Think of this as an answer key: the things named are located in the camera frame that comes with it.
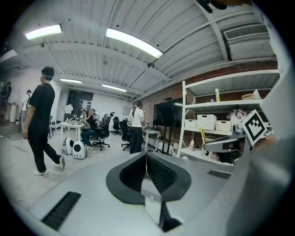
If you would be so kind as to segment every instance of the television screen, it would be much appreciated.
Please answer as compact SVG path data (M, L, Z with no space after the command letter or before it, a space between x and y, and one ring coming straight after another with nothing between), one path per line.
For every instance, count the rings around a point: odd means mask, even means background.
M181 127L183 99L174 99L154 105L153 124L168 127Z

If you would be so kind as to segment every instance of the hair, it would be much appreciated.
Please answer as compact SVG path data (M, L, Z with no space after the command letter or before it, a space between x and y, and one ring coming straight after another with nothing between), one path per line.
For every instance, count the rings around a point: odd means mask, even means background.
M139 101L137 101L137 102L135 102L135 104L134 104L134 108L133 108L133 110L132 110L132 117L134 118L134 113L135 113L135 110L136 110L136 107L142 107L142 103L141 102L139 102Z
M54 69L50 66L44 67L42 70L42 75L44 75L46 80L51 81L54 76Z

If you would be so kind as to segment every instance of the floor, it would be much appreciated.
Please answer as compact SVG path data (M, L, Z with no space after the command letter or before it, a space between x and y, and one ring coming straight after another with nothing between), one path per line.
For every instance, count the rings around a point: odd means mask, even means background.
M129 154L129 148L123 151L121 144L121 136L112 135L106 138L105 142L111 147L103 147L100 151L99 147L89 151L90 157L83 160L73 159L71 155L65 157L65 170L62 171L58 165L52 162L44 153L45 164L49 170L49 174L44 176L34 176L33 171L36 169L33 153L27 140L22 140L20 134L8 137L18 131L15 124L0 126L0 177L1 185L10 199L10 201L18 203L25 209L29 209L34 202L39 199L45 192L56 184L63 181L72 173L84 168L88 165L108 161L122 155ZM52 139L48 138L48 143L61 154L60 130L53 133ZM65 137L75 138L75 130L66 130Z

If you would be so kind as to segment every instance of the white sneaker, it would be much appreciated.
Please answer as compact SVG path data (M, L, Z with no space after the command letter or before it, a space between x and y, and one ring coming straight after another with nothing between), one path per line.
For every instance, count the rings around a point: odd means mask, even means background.
M48 174L48 170L45 170L45 172L39 172L38 170L35 170L33 173L36 176L46 175L46 174Z
M59 158L59 166L64 170L65 169L65 158L64 157L60 157Z
M94 150L94 147L91 147L91 146L87 146L86 149L89 151L89 150Z

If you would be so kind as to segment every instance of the backpack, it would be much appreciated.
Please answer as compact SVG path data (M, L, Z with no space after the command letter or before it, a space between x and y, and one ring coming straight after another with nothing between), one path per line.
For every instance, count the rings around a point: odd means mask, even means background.
M31 99L31 96L29 95L29 99L28 99L28 101L27 101L27 104L26 104L26 109L28 109L28 108L29 108L30 99Z

